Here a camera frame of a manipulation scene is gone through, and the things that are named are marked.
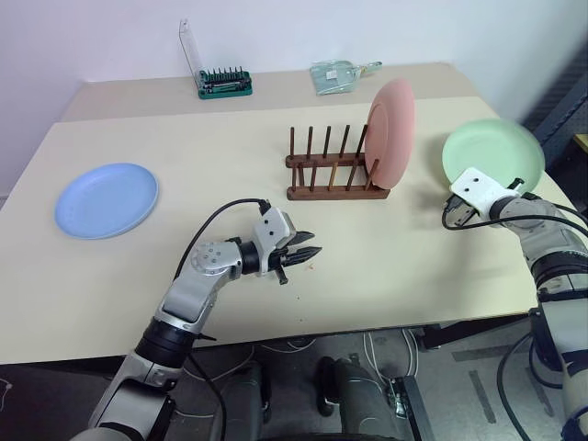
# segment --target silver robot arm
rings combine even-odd
[[[287,283],[282,266],[302,263],[321,251],[310,246],[289,253],[288,246],[313,236],[296,232],[287,213],[267,204],[251,242],[234,238],[195,244],[139,344],[100,399],[89,429],[73,440],[163,439],[175,408],[167,392],[178,382],[219,289],[241,275],[269,271],[276,271],[280,284]]]
[[[451,186],[467,204],[456,224],[463,225],[474,210],[483,221],[527,215],[565,219],[552,203],[530,194],[521,197],[516,187],[514,182],[503,188],[475,168],[466,170]],[[588,435],[588,413],[576,418],[588,406],[588,250],[575,229],[558,221],[530,219],[501,224],[518,236],[535,280],[537,315],[547,325],[544,334],[550,340],[544,350],[551,347],[557,351],[555,357],[563,373],[566,419]]]

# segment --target floor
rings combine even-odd
[[[495,376],[508,345],[526,332],[528,323],[520,322],[420,353],[417,380],[437,441],[519,439],[500,403]],[[403,375],[408,352],[400,331],[377,331],[372,335],[382,373],[389,377]],[[291,349],[280,342],[272,347]],[[532,379],[524,349],[509,360],[506,393],[531,439],[559,439],[563,419],[560,393],[546,390]],[[198,352],[198,360],[215,376],[247,358],[251,350],[250,345],[203,350]],[[272,419],[264,426],[263,437],[340,431],[337,412],[329,418],[316,412],[312,375],[321,356],[353,354],[358,355],[362,366],[368,366],[362,334],[321,337],[295,354],[275,353],[256,345],[254,359],[268,366],[273,388]],[[544,369],[541,372],[546,379],[558,380],[556,374]],[[85,428],[108,384],[100,377],[21,366],[0,366],[0,378],[13,385],[6,391],[0,412],[0,439],[5,441],[69,439]],[[181,379],[173,395],[185,412],[206,414],[216,407],[206,385],[188,376]],[[177,415],[166,439],[205,440],[210,422],[209,418]]]

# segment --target green plate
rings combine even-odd
[[[516,177],[518,191],[533,191],[545,169],[545,156],[533,134],[505,119],[480,119],[460,126],[443,146],[443,169],[453,183],[468,167],[508,187]]]

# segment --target blue plate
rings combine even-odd
[[[55,222],[81,239],[116,236],[151,213],[157,191],[155,176],[140,165],[103,165],[65,188],[55,207]]]

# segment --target table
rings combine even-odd
[[[304,152],[345,124],[356,145],[369,102],[87,119],[55,124],[0,210],[0,363],[127,353],[165,294],[199,225],[236,198],[268,198],[323,250],[274,275],[248,276],[219,294],[204,332],[225,345],[303,334],[501,316],[535,306],[535,287],[518,241],[505,230],[445,231],[445,137],[466,121],[493,118],[478,96],[416,101],[413,157],[388,199],[292,202],[289,127]],[[152,170],[161,193],[134,230],[101,241],[64,235],[52,220],[67,184],[101,164],[134,162]],[[326,176],[317,176],[317,183]],[[536,192],[569,204],[543,175]],[[222,214],[203,236],[250,237],[256,206]]]

